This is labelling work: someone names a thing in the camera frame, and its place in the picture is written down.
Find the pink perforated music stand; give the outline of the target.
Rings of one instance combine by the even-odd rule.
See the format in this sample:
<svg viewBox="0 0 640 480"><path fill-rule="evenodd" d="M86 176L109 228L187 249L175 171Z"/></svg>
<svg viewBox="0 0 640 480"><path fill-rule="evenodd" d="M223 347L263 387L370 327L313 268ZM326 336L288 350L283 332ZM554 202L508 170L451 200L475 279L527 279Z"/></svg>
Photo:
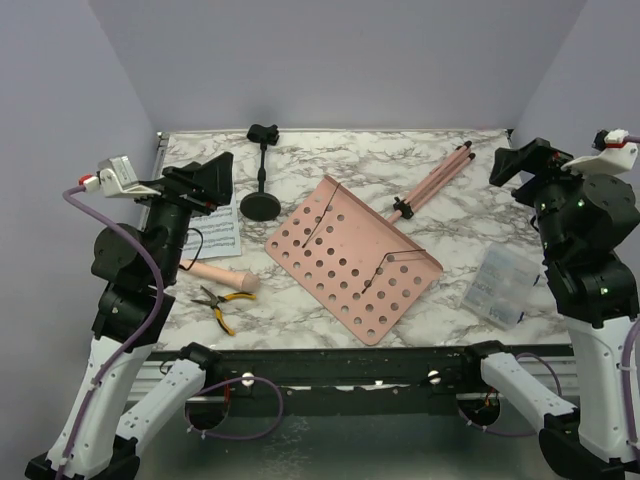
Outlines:
<svg viewBox="0 0 640 480"><path fill-rule="evenodd" d="M266 253L366 345L378 344L443 274L441 263L395 227L471 163L469 141L383 218L326 176L266 241Z"/></svg>

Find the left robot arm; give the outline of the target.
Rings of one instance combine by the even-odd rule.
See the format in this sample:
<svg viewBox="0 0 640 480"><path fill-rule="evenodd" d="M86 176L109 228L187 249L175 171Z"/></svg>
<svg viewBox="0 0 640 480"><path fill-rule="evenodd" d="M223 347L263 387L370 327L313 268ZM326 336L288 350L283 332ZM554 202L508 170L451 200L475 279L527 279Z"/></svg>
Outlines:
<svg viewBox="0 0 640 480"><path fill-rule="evenodd" d="M186 400L220 387L212 354L191 344L167 379L125 407L175 302L165 290L176 282L190 221L230 204L232 167L232 154L224 152L140 181L127 157L112 157L64 192L104 226L91 272L106 287L72 410L54 445L29 461L27 478L132 479L150 441Z"/></svg>

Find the clear plastic compartment box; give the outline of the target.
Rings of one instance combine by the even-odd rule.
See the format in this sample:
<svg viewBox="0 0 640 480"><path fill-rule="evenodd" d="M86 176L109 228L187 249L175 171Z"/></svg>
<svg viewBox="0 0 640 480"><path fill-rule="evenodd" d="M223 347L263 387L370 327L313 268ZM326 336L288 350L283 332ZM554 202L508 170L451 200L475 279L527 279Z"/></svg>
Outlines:
<svg viewBox="0 0 640 480"><path fill-rule="evenodd" d="M502 244L492 243L460 305L493 325L510 330L523 318L539 278L536 263Z"/></svg>

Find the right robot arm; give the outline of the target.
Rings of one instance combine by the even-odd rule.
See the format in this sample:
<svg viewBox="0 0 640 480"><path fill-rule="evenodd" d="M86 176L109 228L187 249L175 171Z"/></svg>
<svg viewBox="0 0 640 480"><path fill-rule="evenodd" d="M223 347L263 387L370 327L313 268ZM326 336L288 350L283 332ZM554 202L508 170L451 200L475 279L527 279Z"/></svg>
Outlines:
<svg viewBox="0 0 640 480"><path fill-rule="evenodd" d="M497 341L466 348L460 379L471 391L502 394L533 428L548 466L567 479L622 479L639 469L639 295L616 254L639 224L634 191L622 180L638 155L638 138L620 129L599 132L590 156L541 138L494 155L492 185L530 174L513 198L535 212L580 401L549 390Z"/></svg>

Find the black microphone desk stand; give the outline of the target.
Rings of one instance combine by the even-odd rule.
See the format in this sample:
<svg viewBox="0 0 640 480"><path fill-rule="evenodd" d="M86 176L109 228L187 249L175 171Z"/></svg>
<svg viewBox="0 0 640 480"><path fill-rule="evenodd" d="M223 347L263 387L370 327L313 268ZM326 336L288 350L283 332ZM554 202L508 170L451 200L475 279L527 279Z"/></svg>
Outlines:
<svg viewBox="0 0 640 480"><path fill-rule="evenodd" d="M256 143L260 147L260 165L257 173L258 190L246 195L241 200L240 211L252 221L271 221L280 214L281 204L274 195L265 191L265 163L268 147L275 146L279 140L279 129L277 125L263 126L253 124L250 126L246 137L250 142Z"/></svg>

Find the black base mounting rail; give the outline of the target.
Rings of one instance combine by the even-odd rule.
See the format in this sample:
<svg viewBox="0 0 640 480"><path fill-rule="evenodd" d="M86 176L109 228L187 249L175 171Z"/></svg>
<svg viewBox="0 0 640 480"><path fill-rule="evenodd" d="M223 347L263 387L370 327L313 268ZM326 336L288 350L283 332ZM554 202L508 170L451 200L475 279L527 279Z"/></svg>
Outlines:
<svg viewBox="0 0 640 480"><path fill-rule="evenodd" d="M454 347L226 350L214 353L207 381L251 372L279 388L233 387L231 413L237 417L270 417L279 407L296 416L453 415L457 396L487 391L480 359L498 352L557 360L573 355L567 345L504 346L496 340Z"/></svg>

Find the sheet music paper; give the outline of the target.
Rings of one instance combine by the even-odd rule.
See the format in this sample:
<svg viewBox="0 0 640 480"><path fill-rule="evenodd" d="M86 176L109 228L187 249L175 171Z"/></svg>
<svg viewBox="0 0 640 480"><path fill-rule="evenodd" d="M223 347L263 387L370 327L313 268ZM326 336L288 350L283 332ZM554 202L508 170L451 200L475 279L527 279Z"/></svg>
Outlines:
<svg viewBox="0 0 640 480"><path fill-rule="evenodd" d="M242 254L236 194L231 203L218 207L208 216L190 220L182 259L198 260Z"/></svg>

